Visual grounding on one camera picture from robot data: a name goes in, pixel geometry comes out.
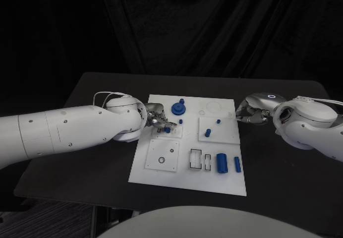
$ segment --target blue object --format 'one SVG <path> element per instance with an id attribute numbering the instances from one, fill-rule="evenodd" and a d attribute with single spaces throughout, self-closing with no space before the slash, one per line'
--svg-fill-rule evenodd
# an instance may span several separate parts
<path id="1" fill-rule="evenodd" d="M 172 112 L 178 116 L 181 116 L 186 112 L 186 106 L 184 105 L 184 103 L 176 103 L 172 106 Z"/>
<path id="2" fill-rule="evenodd" d="M 225 174 L 228 172 L 227 154 L 217 155 L 217 167 L 218 173 Z"/>
<path id="3" fill-rule="evenodd" d="M 241 163 L 240 163 L 240 158 L 235 157 L 235 166 L 237 166 L 237 172 L 241 173 Z"/>
<path id="4" fill-rule="evenodd" d="M 209 137 L 209 134 L 211 134 L 211 129 L 207 129 L 205 136 Z"/>

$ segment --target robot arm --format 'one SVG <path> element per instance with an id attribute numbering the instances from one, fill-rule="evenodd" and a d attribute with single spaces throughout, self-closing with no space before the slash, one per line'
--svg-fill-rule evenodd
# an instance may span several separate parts
<path id="1" fill-rule="evenodd" d="M 45 155 L 73 152 L 110 139 L 132 142 L 145 126 L 175 127 L 163 105 L 146 105 L 132 96 L 97 106 L 64 108 L 0 118 L 0 168 Z"/>
<path id="2" fill-rule="evenodd" d="M 295 147 L 316 148 L 326 156 L 343 161 L 343 117 L 325 104 L 343 103 L 332 100 L 297 97 L 287 101 L 271 93 L 250 95 L 237 110 L 237 119 L 253 124 L 266 124 L 273 117 L 276 133 Z M 251 115 L 243 116 L 244 109 Z"/>

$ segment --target black backdrop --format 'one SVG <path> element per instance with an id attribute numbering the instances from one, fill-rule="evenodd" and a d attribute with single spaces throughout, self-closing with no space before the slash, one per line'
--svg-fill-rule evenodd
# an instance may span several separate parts
<path id="1" fill-rule="evenodd" d="M 5 1 L 0 116 L 62 107 L 87 71 L 316 80 L 343 100 L 342 12 L 339 0 Z M 0 171 L 5 206 L 26 164 Z"/>

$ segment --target black table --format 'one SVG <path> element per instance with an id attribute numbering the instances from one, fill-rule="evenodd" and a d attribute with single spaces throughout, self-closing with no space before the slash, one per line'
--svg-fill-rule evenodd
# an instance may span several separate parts
<path id="1" fill-rule="evenodd" d="M 93 104 L 99 91 L 235 99 L 254 92 L 329 98 L 315 81 L 86 73 L 65 107 Z M 248 196 L 129 183 L 137 142 L 109 143 L 34 159 L 15 195 L 150 211 L 182 205 L 250 211 L 323 234 L 343 234 L 343 163 L 292 147 L 264 126 L 240 124 Z"/>

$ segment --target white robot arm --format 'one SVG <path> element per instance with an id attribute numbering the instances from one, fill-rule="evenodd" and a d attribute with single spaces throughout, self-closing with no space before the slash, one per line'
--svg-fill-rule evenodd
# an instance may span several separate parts
<path id="1" fill-rule="evenodd" d="M 110 139 L 135 141 L 145 126 L 175 127 L 163 105 L 148 106 L 130 95 L 111 99 L 107 109 L 64 108 L 0 118 L 0 168 L 45 155 L 73 152 Z"/>
<path id="2" fill-rule="evenodd" d="M 343 162 L 343 117 L 335 110 L 316 101 L 342 102 L 299 96 L 287 101 L 273 93 L 254 93 L 243 101 L 237 119 L 257 125 L 266 124 L 273 117 L 276 133 L 295 147 L 316 148 L 326 156 Z M 243 116 L 244 110 L 251 114 Z"/>

